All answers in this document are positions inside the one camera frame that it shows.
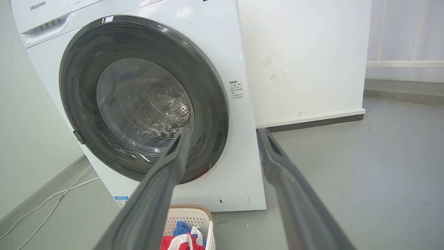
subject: washing machine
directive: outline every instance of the washing machine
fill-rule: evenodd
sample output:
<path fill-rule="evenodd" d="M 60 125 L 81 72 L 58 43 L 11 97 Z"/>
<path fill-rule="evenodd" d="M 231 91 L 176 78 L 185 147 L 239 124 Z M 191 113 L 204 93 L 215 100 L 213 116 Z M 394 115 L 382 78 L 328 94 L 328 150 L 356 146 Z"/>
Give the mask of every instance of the washing machine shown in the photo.
<path fill-rule="evenodd" d="M 182 128 L 172 204 L 266 208 L 236 0 L 12 0 L 27 52 L 123 206 Z"/>

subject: concrete floor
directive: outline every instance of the concrete floor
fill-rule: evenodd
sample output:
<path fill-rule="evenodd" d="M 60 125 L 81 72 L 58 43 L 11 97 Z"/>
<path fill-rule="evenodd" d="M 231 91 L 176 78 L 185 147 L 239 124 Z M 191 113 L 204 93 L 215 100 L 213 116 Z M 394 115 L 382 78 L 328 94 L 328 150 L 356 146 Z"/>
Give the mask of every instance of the concrete floor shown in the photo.
<path fill-rule="evenodd" d="M 359 250 L 443 249 L 444 108 L 364 100 L 363 121 L 275 133 Z M 89 166 L 79 162 L 0 224 L 0 235 Z M 91 169 L 79 183 L 95 178 Z M 214 213 L 217 248 L 288 249 L 274 189 L 266 211 Z M 16 250 L 54 198 L 0 241 Z M 119 208 L 100 180 L 72 190 L 23 250 L 92 249 Z"/>

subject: laundry basket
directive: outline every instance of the laundry basket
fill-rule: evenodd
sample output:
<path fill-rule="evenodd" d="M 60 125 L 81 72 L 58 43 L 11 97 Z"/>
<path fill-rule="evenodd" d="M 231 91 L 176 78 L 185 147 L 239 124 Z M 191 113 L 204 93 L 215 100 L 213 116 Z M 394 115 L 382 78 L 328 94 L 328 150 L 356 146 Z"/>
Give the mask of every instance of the laundry basket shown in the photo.
<path fill-rule="evenodd" d="M 205 250 L 216 250 L 216 241 L 213 234 L 213 218 L 211 213 L 203 206 L 195 205 L 171 205 L 166 216 L 163 236 L 173 235 L 177 221 L 184 222 L 187 226 L 199 228 L 206 235 Z"/>

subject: hisense logo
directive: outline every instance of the hisense logo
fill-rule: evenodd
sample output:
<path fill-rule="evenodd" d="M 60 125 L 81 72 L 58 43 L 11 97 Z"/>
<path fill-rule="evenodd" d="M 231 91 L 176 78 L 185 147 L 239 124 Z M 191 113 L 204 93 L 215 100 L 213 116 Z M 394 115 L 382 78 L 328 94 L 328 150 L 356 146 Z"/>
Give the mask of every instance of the hisense logo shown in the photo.
<path fill-rule="evenodd" d="M 33 6 L 30 7 L 30 8 L 31 8 L 31 11 L 37 9 L 38 7 L 42 7 L 42 6 L 45 5 L 45 4 L 46 4 L 46 2 L 43 1 L 43 2 L 41 2 L 41 3 L 39 3 L 39 4 L 37 4 L 37 5 L 33 5 Z"/>

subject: blue sticker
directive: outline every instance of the blue sticker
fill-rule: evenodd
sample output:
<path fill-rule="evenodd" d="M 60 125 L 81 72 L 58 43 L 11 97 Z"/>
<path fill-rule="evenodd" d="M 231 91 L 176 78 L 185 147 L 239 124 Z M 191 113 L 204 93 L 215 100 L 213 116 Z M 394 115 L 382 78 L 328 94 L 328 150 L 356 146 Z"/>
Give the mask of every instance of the blue sticker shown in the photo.
<path fill-rule="evenodd" d="M 120 208 L 122 208 L 127 201 L 130 200 L 128 196 L 114 196 L 115 201 L 119 204 Z"/>

